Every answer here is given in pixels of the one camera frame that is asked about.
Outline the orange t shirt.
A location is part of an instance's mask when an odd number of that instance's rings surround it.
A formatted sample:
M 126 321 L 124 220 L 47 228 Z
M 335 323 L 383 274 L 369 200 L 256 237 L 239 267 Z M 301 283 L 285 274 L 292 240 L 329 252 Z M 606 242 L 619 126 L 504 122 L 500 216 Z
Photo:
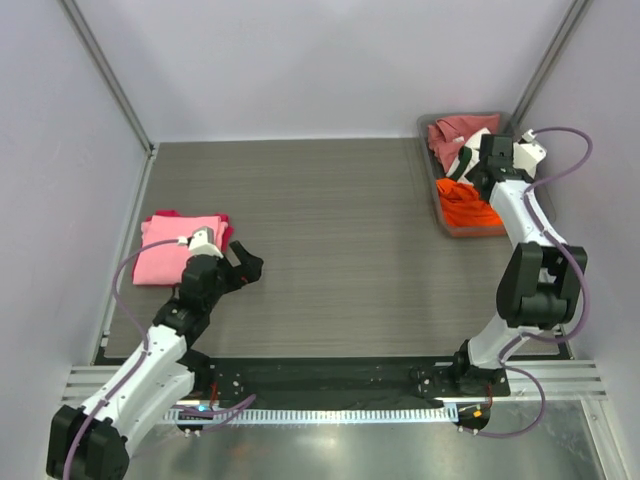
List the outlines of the orange t shirt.
M 506 234 L 499 215 L 481 199 L 472 185 L 449 178 L 436 181 L 444 227 L 453 237 L 472 238 Z

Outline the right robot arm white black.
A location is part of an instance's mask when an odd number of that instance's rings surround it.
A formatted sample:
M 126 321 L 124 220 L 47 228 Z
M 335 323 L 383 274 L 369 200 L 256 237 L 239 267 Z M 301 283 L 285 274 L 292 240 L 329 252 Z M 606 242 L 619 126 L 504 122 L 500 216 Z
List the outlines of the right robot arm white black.
M 537 182 L 516 165 L 524 147 L 539 147 L 533 133 L 520 142 L 484 134 L 468 175 L 500 217 L 513 251 L 496 291 L 494 317 L 456 354 L 450 379 L 462 396 L 488 393 L 504 380 L 511 355 L 529 340 L 551 342 L 549 331 L 570 322 L 586 297 L 586 251 L 568 245 L 539 205 Z

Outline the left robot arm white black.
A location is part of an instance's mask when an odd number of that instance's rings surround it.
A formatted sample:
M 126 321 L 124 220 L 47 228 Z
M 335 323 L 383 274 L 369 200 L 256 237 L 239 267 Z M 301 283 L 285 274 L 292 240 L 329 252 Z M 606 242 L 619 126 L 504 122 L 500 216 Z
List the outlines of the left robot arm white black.
M 46 473 L 54 479 L 121 479 L 139 444 L 181 399 L 213 385 L 208 356 L 194 350 L 219 300 L 258 281 L 263 259 L 233 241 L 232 265 L 202 228 L 173 245 L 186 266 L 171 298 L 116 373 L 80 406 L 63 405 L 51 421 Z

